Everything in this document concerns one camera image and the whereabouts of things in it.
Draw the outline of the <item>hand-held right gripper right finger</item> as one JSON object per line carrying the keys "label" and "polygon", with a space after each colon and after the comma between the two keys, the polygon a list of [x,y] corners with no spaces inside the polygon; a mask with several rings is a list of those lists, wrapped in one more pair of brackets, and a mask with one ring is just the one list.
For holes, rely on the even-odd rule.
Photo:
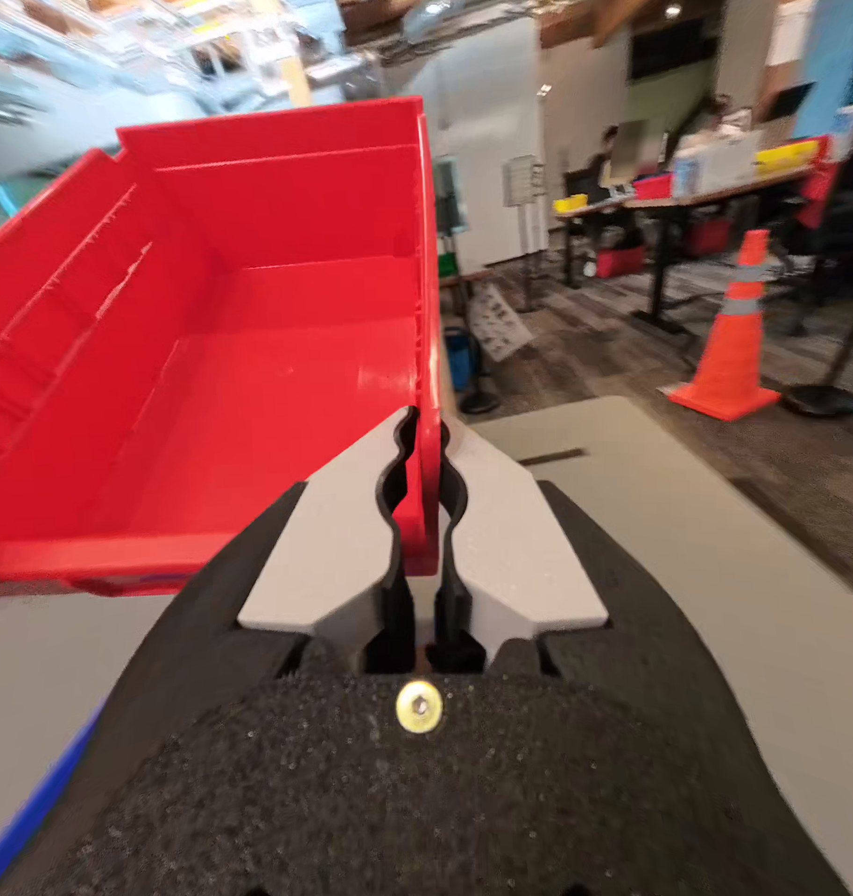
{"label": "hand-held right gripper right finger", "polygon": [[460,422],[443,425],[449,515],[432,668],[486,668],[511,640],[592,630],[606,609],[531,472]]}

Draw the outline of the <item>grey desk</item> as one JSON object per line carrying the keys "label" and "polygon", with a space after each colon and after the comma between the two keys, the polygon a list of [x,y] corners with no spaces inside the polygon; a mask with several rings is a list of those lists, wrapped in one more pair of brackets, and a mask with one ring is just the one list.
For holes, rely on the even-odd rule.
{"label": "grey desk", "polygon": [[473,431],[604,627],[396,674],[244,629],[298,481],[133,651],[0,894],[853,894],[853,591],[626,399]]}

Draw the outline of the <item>red plastic bin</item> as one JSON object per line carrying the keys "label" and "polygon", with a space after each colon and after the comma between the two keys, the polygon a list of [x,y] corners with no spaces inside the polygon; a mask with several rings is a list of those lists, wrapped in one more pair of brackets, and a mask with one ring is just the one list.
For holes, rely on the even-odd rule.
{"label": "red plastic bin", "polygon": [[439,562],[420,96],[118,130],[0,228],[0,583],[175,592],[400,408],[406,571]]}

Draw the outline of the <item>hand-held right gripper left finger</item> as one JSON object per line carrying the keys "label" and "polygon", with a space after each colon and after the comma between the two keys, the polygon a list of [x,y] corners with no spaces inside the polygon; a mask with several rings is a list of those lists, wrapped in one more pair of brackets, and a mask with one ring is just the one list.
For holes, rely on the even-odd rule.
{"label": "hand-held right gripper left finger", "polygon": [[408,493],[418,412],[402,407],[304,483],[237,621],[318,638],[354,668],[407,673],[416,619],[393,512]]}

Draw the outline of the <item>wooden table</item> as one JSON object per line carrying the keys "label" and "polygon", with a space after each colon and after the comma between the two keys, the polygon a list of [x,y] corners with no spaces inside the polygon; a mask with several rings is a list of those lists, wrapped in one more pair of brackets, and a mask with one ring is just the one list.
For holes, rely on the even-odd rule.
{"label": "wooden table", "polygon": [[757,175],[745,184],[694,195],[640,198],[635,191],[631,191],[628,194],[612,196],[599,203],[587,204],[565,212],[556,212],[555,218],[561,221],[564,226],[564,285],[569,288],[580,287],[580,281],[573,275],[574,252],[571,244],[571,221],[606,213],[617,208],[654,211],[659,221],[659,231],[656,240],[653,281],[649,291],[649,303],[646,308],[631,312],[630,317],[634,322],[663,332],[668,336],[687,337],[689,331],[682,324],[667,316],[667,310],[672,310],[675,307],[666,304],[667,297],[665,295],[667,270],[675,263],[675,259],[670,252],[672,244],[671,231],[679,215],[684,210],[694,207],[709,206],[734,197],[755,195],[759,191],[776,185],[804,181],[810,175],[817,174],[819,170],[820,168],[815,164],[807,163],[799,167],[778,171],[775,174]]}

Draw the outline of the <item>orange traffic cone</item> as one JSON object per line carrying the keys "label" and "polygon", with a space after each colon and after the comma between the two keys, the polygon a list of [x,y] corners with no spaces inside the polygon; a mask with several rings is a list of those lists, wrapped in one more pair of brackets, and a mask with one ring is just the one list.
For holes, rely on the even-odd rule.
{"label": "orange traffic cone", "polygon": [[761,275],[767,255],[768,230],[747,231],[694,375],[666,392],[671,402],[732,422],[779,400],[760,378]]}

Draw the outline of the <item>blue plastic bin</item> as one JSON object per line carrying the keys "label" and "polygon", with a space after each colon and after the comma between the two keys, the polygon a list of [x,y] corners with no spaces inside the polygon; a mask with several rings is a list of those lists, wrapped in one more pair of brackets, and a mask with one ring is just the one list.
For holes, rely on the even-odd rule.
{"label": "blue plastic bin", "polygon": [[28,799],[0,831],[0,880],[21,850],[36,835],[70,783],[105,704],[100,703],[62,754],[37,783]]}

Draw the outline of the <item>blue trash can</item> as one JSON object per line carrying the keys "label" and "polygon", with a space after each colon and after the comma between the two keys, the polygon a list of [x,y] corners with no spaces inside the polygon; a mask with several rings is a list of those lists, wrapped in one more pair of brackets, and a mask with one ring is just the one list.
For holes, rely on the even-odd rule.
{"label": "blue trash can", "polygon": [[466,392],[473,371],[473,355],[468,330],[460,326],[449,326],[443,330],[444,348],[455,392]]}

